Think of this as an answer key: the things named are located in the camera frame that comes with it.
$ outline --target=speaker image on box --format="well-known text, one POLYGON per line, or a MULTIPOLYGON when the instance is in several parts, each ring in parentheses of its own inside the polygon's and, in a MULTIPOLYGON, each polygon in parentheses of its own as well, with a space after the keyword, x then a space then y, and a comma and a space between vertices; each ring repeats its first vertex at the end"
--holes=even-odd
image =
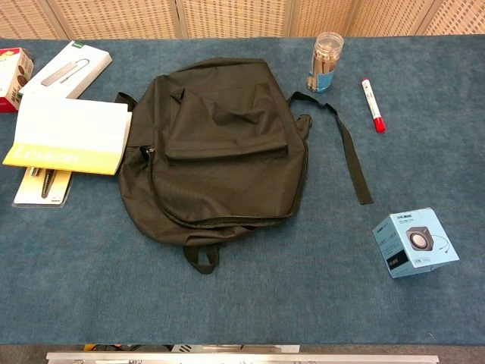
POLYGON ((411 247, 414 250, 431 251, 433 250, 433 238, 426 226, 411 227, 406 231, 411 247))

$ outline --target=backpack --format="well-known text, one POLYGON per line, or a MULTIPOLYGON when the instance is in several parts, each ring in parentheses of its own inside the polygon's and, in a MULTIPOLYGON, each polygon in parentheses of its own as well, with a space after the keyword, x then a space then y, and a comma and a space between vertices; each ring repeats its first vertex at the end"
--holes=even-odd
MULTIPOLYGON (((301 93, 292 99, 334 113, 359 199, 372 202, 336 111, 301 93)), ((122 93, 116 101, 133 111, 118 174, 127 212, 146 236, 182 246, 202 274, 218 264, 220 243, 296 213, 311 119, 295 121, 263 60, 210 59, 156 77, 138 103, 122 93)))

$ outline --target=light blue box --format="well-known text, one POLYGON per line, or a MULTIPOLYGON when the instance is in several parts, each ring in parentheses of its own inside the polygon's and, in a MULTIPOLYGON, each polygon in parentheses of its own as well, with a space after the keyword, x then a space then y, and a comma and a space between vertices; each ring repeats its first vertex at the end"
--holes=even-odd
POLYGON ((431 208, 391 214, 372 233, 393 278, 433 271, 459 260, 431 208))

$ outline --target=product box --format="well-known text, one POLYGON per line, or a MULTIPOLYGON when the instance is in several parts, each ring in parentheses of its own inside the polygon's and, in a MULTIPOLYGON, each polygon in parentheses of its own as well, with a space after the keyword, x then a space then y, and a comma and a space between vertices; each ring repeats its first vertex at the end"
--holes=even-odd
POLYGON ((391 214, 372 233, 393 278, 459 260, 431 208, 391 214))
POLYGON ((20 89, 20 95, 76 99, 110 63, 106 51, 72 41, 20 89))
POLYGON ((18 110, 18 91, 30 80, 33 62, 22 48, 0 49, 0 112, 18 110))

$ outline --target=table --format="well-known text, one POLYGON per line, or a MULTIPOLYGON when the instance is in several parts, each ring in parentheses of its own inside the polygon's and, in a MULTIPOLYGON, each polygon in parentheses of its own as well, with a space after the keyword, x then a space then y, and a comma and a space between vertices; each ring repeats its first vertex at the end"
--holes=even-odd
MULTIPOLYGON (((151 80, 216 56, 265 59, 305 91, 314 39, 96 40, 113 62, 80 98, 139 99, 151 80)), ((65 41, 22 46, 38 71, 65 41)), ((355 196, 333 117, 310 105, 298 214, 229 243, 209 276, 141 235, 116 177, 75 174, 62 209, 11 206, 22 168, 0 166, 0 344, 485 344, 485 36, 348 38, 332 87, 374 197, 355 196), (368 77, 388 130, 374 131, 368 77), (460 261, 393 280, 371 233, 432 207, 460 261)), ((0 157, 15 114, 0 115, 0 157)))

